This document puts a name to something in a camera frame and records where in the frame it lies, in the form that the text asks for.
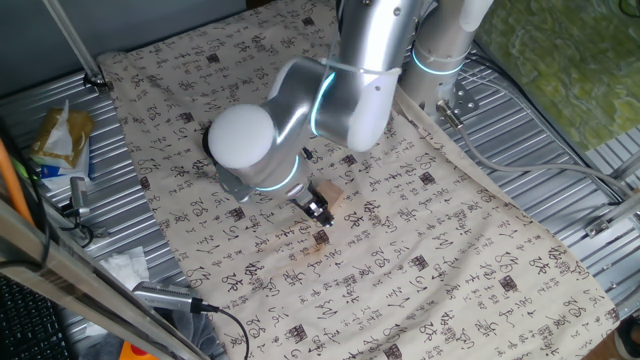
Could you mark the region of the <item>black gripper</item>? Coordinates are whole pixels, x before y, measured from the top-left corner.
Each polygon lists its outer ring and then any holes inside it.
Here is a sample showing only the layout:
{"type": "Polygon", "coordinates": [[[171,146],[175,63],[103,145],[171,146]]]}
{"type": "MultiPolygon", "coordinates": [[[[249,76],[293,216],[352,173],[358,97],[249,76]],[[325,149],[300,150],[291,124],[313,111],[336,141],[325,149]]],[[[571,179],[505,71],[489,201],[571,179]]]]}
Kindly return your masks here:
{"type": "Polygon", "coordinates": [[[291,202],[323,227],[331,227],[334,224],[334,216],[328,204],[323,202],[322,195],[312,183],[308,183],[291,202]]]}

